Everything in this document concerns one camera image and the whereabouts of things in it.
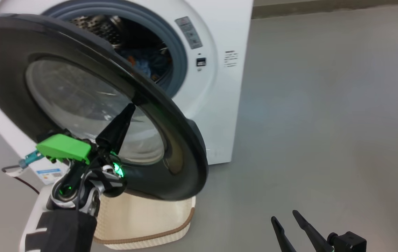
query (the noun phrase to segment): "green plastic part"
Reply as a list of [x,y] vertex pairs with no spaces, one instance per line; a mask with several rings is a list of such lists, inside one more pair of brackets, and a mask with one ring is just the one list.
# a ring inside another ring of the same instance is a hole
[[85,160],[86,164],[90,164],[87,156],[92,147],[80,140],[71,138],[63,134],[50,136],[44,141],[36,145],[36,149],[44,156],[50,157],[50,161],[55,159],[62,161],[65,158],[75,159],[78,161]]

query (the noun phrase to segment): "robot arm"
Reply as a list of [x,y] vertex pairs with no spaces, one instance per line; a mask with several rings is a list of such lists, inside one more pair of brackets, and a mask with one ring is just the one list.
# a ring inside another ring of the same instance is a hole
[[125,174],[116,153],[134,110],[135,105],[127,105],[98,135],[95,143],[76,139],[65,131],[49,134],[37,145],[39,155],[52,162],[68,160],[70,167],[53,185],[41,190],[22,234],[20,252],[90,251],[100,196],[115,197],[126,188]]

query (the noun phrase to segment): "laundry basket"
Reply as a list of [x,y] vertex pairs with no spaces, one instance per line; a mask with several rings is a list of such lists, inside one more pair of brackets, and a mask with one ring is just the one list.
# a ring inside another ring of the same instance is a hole
[[141,249],[181,239],[190,228],[196,197],[156,201],[126,193],[101,198],[94,241],[111,249]]

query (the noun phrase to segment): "gray floor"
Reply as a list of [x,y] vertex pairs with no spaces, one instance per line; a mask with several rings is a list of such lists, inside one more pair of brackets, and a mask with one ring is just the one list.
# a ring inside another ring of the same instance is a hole
[[[0,138],[0,167],[17,159]],[[0,251],[35,199],[0,172]],[[183,239],[140,251],[279,251],[272,215],[313,251],[293,209],[398,251],[398,7],[252,21],[234,159],[211,167]]]

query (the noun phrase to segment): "washing machine door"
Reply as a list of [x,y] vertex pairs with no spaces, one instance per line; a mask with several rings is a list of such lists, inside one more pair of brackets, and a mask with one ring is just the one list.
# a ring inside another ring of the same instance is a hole
[[60,129],[94,140],[130,102],[137,110],[118,153],[126,192],[169,201],[196,195],[207,178],[204,142],[159,87],[73,24],[0,16],[0,108],[35,142]]

